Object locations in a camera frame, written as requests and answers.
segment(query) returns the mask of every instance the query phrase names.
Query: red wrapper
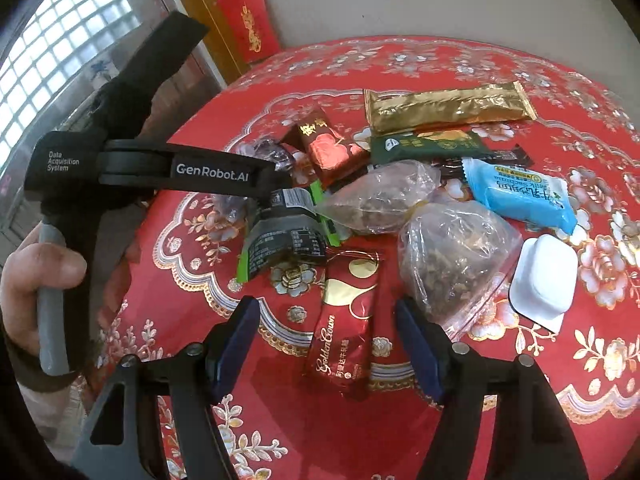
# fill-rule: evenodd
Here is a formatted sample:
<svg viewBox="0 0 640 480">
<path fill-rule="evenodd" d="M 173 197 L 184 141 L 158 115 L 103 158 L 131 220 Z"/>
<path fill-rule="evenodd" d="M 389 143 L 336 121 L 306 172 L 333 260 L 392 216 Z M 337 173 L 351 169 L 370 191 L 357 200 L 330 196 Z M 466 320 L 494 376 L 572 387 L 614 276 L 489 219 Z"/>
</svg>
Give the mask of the red wrapper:
<svg viewBox="0 0 640 480">
<path fill-rule="evenodd" d="M 321 108 L 297 121 L 282 142 L 308 154 L 325 187 L 366 166 L 369 161 L 369 152 L 351 137 L 335 130 Z"/>
<path fill-rule="evenodd" d="M 247 63 L 280 51 L 264 0 L 218 0 Z"/>
<path fill-rule="evenodd" d="M 316 381 L 361 398 L 367 393 L 371 317 L 380 276 L 377 254 L 343 250 L 329 256 L 322 311 L 306 360 Z"/>
</svg>

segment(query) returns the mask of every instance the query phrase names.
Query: green wrapper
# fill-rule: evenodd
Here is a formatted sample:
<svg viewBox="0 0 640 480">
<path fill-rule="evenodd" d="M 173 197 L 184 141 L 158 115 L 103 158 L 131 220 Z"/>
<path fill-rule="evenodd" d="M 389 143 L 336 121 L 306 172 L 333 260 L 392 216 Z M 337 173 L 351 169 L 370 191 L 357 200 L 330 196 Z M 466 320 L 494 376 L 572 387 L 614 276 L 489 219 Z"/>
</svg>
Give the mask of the green wrapper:
<svg viewBox="0 0 640 480">
<path fill-rule="evenodd" d="M 371 161 L 374 164 L 388 164 L 408 158 L 428 161 L 491 153 L 478 134 L 463 130 L 371 137 L 370 145 Z"/>
</svg>

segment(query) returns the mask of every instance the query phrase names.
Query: red tablecloth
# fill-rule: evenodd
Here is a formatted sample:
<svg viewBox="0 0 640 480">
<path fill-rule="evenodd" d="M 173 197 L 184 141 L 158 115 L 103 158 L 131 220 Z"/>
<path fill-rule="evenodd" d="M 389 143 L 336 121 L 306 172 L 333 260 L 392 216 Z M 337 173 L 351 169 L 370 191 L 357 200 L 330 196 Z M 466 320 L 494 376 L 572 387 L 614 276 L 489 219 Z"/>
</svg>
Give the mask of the red tablecloth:
<svg viewBox="0 0 640 480">
<path fill-rule="evenodd" d="M 571 69 L 506 48 L 439 38 L 335 41 L 283 52 L 207 104 L 173 142 L 232 150 L 260 134 L 280 136 L 318 105 L 345 133 L 366 137 L 362 88 L 377 92 L 523 83 L 535 122 L 475 128 L 494 148 L 522 145 L 534 169 L 565 178 L 579 226 L 571 237 L 580 269 L 559 335 L 511 309 L 506 284 L 465 340 L 481 354 L 533 354 L 571 421 L 590 476 L 615 468 L 639 433 L 640 135 L 601 85 Z M 298 177 L 306 178 L 303 161 Z M 458 181 L 449 193 L 468 199 Z M 517 224 L 525 237 L 540 232 Z M 241 226 L 216 214 L 205 194 L 161 193 L 140 230 L 143 258 L 124 307 L 105 336 L 98 378 L 125 353 L 143 359 L 201 340 L 244 294 L 260 299 L 260 333 L 232 396 L 215 409 L 232 462 L 244 479 L 412 480 L 439 411 L 414 389 L 392 324 L 402 289 L 386 257 L 374 313 L 371 393 L 362 402 L 305 387 L 304 356 L 320 313 L 322 269 L 296 286 L 272 269 L 241 286 L 234 279 Z M 495 399 L 486 398 L 471 479 L 484 476 Z M 161 403 L 172 475 L 184 475 L 170 406 Z"/>
</svg>

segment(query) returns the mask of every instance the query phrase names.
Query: barcode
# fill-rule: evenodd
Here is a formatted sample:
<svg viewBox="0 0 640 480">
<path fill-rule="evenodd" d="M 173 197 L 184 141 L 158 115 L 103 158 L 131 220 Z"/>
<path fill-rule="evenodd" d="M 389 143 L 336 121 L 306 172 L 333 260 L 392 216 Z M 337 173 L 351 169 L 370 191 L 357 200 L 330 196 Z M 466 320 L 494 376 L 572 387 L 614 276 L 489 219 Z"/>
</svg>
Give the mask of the barcode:
<svg viewBox="0 0 640 480">
<path fill-rule="evenodd" d="M 284 205 L 286 207 L 303 207 L 312 213 L 316 212 L 316 209 L 314 208 L 314 201 L 311 199 L 311 193 L 303 187 L 283 189 L 282 195 L 284 197 Z"/>
</svg>

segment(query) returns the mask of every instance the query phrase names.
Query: hand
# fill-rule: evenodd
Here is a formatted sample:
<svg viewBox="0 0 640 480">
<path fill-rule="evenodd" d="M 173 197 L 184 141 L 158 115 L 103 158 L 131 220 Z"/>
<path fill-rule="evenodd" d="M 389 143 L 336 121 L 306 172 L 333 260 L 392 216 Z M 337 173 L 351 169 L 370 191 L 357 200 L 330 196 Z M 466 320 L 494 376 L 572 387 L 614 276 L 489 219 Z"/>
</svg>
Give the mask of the hand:
<svg viewBox="0 0 640 480">
<path fill-rule="evenodd" d="M 81 254 L 50 243 L 38 243 L 38 224 L 12 253 L 2 270 L 0 308 L 9 338 L 28 353 L 40 351 L 36 314 L 36 295 L 41 286 L 74 288 L 86 273 Z M 103 329 L 113 322 L 131 284 L 129 263 L 140 262 L 140 246 L 134 241 L 114 269 L 102 297 L 98 323 Z"/>
</svg>

